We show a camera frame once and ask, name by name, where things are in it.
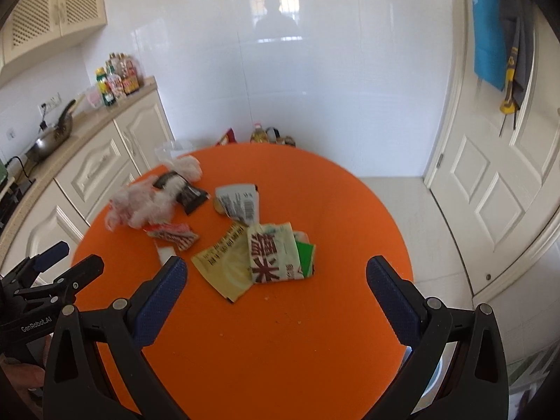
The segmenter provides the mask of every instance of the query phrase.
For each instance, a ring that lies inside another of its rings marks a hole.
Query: countertop
[[[123,99],[118,104],[111,107],[102,107],[88,114],[81,113],[74,117],[72,135],[52,155],[33,169],[31,178],[35,179],[35,183],[25,194],[10,217],[2,235],[0,235],[0,261],[4,260],[6,254],[8,254],[9,247],[12,245],[13,239],[20,230],[27,214],[66,163],[100,130],[143,97],[156,91],[157,86],[154,77],[147,77],[144,80],[144,86],[138,92]]]

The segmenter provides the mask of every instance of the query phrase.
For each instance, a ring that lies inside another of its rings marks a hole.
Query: upper cabinet
[[[20,0],[1,32],[0,86],[105,25],[103,0]]]
[[[58,0],[20,0],[2,33],[5,63],[60,37]]]
[[[103,0],[58,0],[61,35],[107,24]]]

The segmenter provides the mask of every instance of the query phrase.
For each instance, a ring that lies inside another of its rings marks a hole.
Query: electrical outlet
[[[62,104],[61,94],[57,93],[56,96],[53,96],[51,99],[45,101],[44,103],[40,104],[38,107],[38,111],[41,114],[41,117],[44,115],[48,115],[53,110],[55,110],[58,106]]]

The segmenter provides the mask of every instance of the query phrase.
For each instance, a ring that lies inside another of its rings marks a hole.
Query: yellow snack wrapper
[[[248,247],[247,228],[234,223],[220,241],[191,261],[214,289],[235,302],[253,285]]]

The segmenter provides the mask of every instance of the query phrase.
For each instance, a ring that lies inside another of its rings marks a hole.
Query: cabinet door
[[[141,174],[161,164],[155,149],[172,140],[173,136],[158,92],[138,101],[118,116],[115,123]]]
[[[53,181],[25,218],[2,264],[6,275],[22,259],[33,257],[52,245],[65,241],[70,254],[40,276],[39,282],[51,283],[70,268],[72,256],[88,230],[88,225],[76,212]]]
[[[91,139],[60,171],[56,182],[86,218],[130,156],[113,124]]]
[[[127,163],[119,171],[119,173],[115,175],[112,182],[109,183],[107,189],[103,192],[101,197],[99,197],[97,203],[91,209],[90,214],[86,218],[87,223],[91,225],[97,215],[101,213],[105,205],[109,203],[109,200],[111,200],[113,194],[115,194],[123,186],[132,183],[138,177],[139,174],[136,166],[132,163],[132,161],[127,161]]]
[[[57,0],[20,0],[2,30],[5,62],[60,37]]]
[[[107,24],[103,0],[58,0],[58,4],[62,36]]]

